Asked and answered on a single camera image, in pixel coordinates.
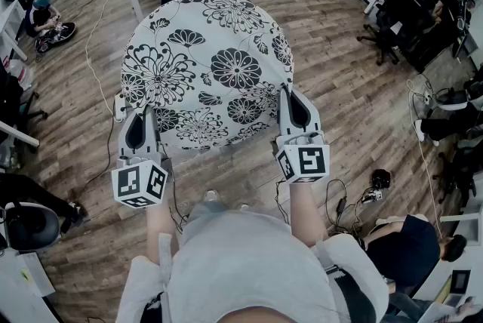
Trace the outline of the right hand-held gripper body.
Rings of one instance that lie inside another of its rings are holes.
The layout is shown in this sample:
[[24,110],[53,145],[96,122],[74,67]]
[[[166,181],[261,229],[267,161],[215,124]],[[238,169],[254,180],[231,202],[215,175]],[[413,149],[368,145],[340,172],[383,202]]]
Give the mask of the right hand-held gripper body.
[[322,131],[276,137],[275,151],[288,183],[314,183],[330,173],[330,147]]

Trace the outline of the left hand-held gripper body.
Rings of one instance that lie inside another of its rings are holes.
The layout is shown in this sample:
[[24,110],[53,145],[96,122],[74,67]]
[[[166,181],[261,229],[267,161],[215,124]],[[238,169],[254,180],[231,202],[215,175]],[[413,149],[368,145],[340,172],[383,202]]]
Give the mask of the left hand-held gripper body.
[[165,189],[172,181],[171,160],[161,154],[161,161],[149,158],[121,156],[112,170],[114,199],[130,208],[160,205]]

